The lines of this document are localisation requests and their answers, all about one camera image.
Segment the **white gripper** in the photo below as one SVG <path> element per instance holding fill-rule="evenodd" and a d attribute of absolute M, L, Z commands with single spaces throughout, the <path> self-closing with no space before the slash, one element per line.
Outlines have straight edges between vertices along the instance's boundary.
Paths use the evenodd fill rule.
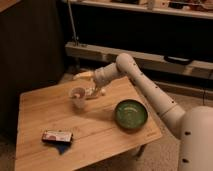
<path fill-rule="evenodd" d="M 85 89 L 86 92 L 86 98 L 87 99 L 95 99 L 99 96 L 100 88 L 107 84 L 106 75 L 104 73 L 104 68 L 96 69 L 93 71 L 86 71 L 82 73 L 76 74 L 73 79 L 91 79 L 93 78 L 93 81 L 96 86 L 91 86 Z"/>

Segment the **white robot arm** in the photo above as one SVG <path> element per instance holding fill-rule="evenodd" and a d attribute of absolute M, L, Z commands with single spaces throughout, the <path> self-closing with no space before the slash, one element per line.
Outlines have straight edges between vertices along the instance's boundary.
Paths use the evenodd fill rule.
<path fill-rule="evenodd" d="M 105 67 L 74 78 L 90 79 L 99 90 L 123 76 L 138 87 L 168 130 L 180 140 L 178 171 L 213 171 L 213 107 L 197 106 L 185 111 L 127 53 L 119 54 L 115 62 Z"/>

